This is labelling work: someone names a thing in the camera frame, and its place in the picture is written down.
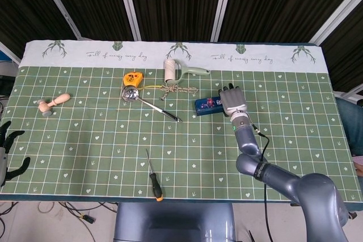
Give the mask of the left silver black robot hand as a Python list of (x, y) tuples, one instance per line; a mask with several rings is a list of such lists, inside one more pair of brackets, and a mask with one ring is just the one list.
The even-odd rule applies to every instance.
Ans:
[(7, 160), (10, 149), (15, 138), (25, 133), (24, 130), (17, 130), (7, 135), (7, 130), (10, 125), (11, 121), (7, 121), (1, 125), (1, 187), (3, 187), (7, 181), (22, 175), (28, 169), (31, 162), (31, 158), (26, 157), (18, 169), (9, 171)]

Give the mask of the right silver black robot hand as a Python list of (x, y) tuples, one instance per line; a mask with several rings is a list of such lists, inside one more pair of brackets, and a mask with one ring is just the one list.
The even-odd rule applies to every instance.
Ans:
[(221, 99), (225, 117), (231, 117), (238, 111), (247, 111), (246, 98), (239, 86), (233, 86), (232, 83), (229, 83), (228, 86), (223, 86), (222, 89), (219, 89), (218, 94)]

